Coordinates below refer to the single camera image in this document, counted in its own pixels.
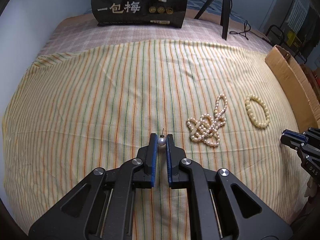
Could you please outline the right white gloved hand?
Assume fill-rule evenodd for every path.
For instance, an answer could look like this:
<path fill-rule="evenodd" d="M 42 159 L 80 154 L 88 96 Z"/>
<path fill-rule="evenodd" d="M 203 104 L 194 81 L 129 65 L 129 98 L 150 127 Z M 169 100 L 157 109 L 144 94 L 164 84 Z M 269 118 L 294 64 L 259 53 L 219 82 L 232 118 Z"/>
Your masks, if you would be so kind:
<path fill-rule="evenodd" d="M 312 202 L 317 195 L 319 185 L 317 181 L 310 177 L 307 182 L 307 188 L 304 194 L 304 197 L 308 198 L 308 202 Z"/>

